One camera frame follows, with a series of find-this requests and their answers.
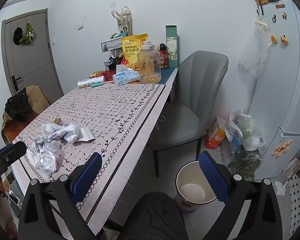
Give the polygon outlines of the clear plastic wrapper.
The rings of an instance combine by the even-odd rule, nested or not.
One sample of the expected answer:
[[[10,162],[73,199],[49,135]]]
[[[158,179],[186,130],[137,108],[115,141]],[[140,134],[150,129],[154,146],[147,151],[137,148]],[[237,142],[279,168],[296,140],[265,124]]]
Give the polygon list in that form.
[[[60,143],[53,140],[47,141],[44,138],[34,140],[26,156],[36,169],[47,175],[57,172],[57,157],[60,152]]]

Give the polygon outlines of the white paper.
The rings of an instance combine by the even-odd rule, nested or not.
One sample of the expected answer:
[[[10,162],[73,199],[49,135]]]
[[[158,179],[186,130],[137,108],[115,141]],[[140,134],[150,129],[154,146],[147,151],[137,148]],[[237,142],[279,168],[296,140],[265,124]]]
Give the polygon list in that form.
[[[95,140],[92,131],[87,127],[79,127],[76,124],[68,123],[63,126],[57,124],[43,124],[42,133],[49,140],[57,138],[64,139],[67,143],[89,142]]]

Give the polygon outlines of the orange paper bag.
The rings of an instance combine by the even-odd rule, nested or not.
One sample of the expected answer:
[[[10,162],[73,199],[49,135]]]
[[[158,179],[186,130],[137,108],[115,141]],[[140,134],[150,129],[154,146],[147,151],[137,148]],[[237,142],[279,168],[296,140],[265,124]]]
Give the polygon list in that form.
[[[215,150],[225,138],[226,120],[217,117],[210,128],[207,130],[205,136],[205,147]]]

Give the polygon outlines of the white plastic bag with goods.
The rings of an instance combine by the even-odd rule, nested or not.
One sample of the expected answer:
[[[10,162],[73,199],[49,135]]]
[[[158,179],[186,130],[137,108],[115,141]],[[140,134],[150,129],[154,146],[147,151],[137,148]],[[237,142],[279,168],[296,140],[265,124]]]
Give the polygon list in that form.
[[[266,143],[262,130],[255,119],[237,109],[232,111],[226,122],[225,134],[229,142],[238,139],[244,150],[253,152]]]

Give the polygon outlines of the brown chair with black clothes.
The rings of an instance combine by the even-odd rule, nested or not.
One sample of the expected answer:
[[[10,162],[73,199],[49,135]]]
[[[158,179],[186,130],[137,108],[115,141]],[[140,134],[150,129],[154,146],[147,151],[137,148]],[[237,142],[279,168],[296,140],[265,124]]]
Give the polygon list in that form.
[[[47,94],[39,86],[23,88],[10,97],[2,115],[1,137],[7,145],[34,120],[40,113],[51,105]]]

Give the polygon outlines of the teal marker pen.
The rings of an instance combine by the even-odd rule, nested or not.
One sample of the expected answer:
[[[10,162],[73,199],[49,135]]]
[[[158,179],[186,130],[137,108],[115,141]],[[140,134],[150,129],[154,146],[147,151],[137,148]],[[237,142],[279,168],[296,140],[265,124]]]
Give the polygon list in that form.
[[[90,87],[98,87],[98,86],[102,86],[102,85],[106,85],[106,84],[110,84],[110,83],[114,83],[114,81],[98,82],[98,83],[92,84]]]

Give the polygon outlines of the white refrigerator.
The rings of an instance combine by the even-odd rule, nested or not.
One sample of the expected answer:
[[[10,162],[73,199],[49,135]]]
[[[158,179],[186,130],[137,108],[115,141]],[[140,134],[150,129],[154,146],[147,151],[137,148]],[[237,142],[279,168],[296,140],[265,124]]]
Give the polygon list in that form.
[[[256,179],[275,177],[300,149],[300,11],[292,0],[263,6],[271,43],[250,105],[266,143]]]

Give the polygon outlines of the grey upholstered chair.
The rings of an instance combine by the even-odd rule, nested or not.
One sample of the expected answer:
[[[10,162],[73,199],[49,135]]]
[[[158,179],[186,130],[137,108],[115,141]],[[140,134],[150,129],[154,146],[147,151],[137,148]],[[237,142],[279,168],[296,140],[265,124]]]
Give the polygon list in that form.
[[[196,51],[179,66],[174,99],[162,109],[164,121],[157,122],[150,139],[155,175],[159,175],[159,152],[196,142],[200,154],[217,94],[228,70],[227,56]]]

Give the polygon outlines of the grey door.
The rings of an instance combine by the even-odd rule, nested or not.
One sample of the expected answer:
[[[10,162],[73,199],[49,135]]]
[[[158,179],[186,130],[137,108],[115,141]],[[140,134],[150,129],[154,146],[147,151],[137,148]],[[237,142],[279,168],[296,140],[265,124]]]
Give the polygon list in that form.
[[[47,9],[3,20],[1,51],[12,95],[29,86],[41,87],[51,102],[64,95],[52,55]]]

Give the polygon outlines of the blue tissue pack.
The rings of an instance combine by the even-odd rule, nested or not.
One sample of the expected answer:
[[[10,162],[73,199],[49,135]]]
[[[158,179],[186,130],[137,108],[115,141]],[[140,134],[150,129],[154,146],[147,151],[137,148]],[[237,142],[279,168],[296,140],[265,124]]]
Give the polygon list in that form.
[[[118,64],[116,66],[116,73],[113,75],[115,85],[121,86],[139,80],[139,72],[126,67],[124,64]]]

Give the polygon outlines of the mesh bag on fridge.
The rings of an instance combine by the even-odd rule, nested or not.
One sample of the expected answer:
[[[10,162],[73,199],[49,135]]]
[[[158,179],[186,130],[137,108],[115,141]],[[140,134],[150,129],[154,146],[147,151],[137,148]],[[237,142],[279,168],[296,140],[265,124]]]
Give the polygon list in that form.
[[[256,79],[259,78],[267,59],[269,46],[269,28],[262,20],[256,20],[238,62],[238,67],[244,75],[250,73]]]

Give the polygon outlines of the red decorated tin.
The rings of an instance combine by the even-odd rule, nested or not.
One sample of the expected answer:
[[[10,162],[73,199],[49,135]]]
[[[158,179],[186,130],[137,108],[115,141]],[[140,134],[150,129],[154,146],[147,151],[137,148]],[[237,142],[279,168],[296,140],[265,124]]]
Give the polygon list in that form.
[[[164,43],[158,45],[158,50],[160,53],[160,65],[161,69],[168,68],[168,51]]]

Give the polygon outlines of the clear plastic jug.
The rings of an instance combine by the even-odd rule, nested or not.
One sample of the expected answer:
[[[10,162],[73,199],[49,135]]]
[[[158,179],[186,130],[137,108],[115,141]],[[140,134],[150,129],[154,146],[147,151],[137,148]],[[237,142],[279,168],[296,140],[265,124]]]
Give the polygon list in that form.
[[[142,83],[159,83],[161,81],[160,53],[151,41],[142,43],[137,57],[140,81]]]

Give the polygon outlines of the yellow snack bag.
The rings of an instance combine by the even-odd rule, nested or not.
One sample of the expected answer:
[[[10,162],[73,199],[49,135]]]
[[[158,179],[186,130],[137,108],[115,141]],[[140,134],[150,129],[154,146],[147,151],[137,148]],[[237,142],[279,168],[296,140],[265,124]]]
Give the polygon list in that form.
[[[126,61],[126,66],[132,70],[138,71],[138,53],[141,50],[141,45],[148,40],[148,34],[125,36],[121,38],[123,56]]]

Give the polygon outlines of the green tall box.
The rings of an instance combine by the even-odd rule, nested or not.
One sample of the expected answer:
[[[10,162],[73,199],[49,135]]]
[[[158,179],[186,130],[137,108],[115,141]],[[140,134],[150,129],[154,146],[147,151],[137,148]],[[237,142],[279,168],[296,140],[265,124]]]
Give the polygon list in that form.
[[[166,46],[168,65],[170,68],[179,67],[179,36],[176,25],[166,25]]]

